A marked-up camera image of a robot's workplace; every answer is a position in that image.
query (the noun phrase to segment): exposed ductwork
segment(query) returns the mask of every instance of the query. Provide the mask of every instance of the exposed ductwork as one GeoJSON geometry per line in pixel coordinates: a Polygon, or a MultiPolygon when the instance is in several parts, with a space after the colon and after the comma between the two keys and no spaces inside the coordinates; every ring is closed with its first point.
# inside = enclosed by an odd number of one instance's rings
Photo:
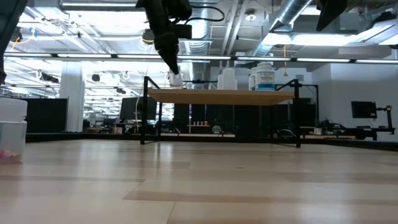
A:
{"type": "MultiPolygon", "coordinates": [[[[192,12],[192,17],[208,17],[208,9],[196,9],[192,12]]],[[[197,20],[192,23],[192,36],[195,39],[209,39],[210,38],[210,22],[204,20],[197,20]]],[[[185,42],[185,51],[188,55],[208,55],[210,49],[209,42],[185,42]]],[[[210,67],[207,63],[192,63],[192,79],[193,80],[209,80],[210,67]]]]}
{"type": "MultiPolygon", "coordinates": [[[[284,0],[278,11],[277,17],[273,21],[270,21],[268,17],[264,22],[264,24],[270,24],[269,28],[265,30],[265,35],[267,35],[270,30],[291,25],[311,2],[312,0],[284,0]]],[[[272,45],[263,44],[261,41],[252,51],[251,56],[266,56],[271,51],[271,48],[272,45]]]]}

